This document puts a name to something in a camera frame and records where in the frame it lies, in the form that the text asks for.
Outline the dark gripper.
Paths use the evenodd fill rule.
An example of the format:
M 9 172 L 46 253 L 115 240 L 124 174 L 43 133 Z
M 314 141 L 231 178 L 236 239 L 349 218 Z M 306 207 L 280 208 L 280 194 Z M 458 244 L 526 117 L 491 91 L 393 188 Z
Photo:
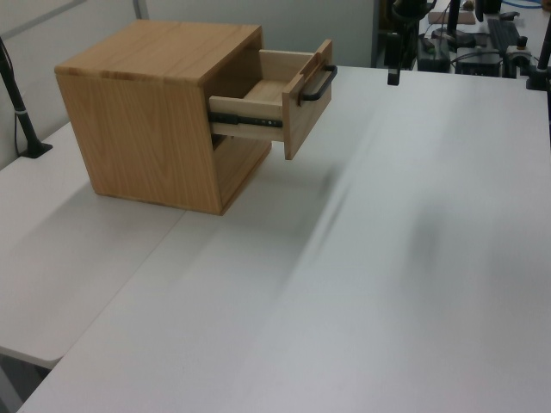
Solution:
M 399 85 L 402 56 L 402 36 L 399 33 L 389 33 L 386 42 L 386 67 L 389 69 L 387 74 L 388 85 Z

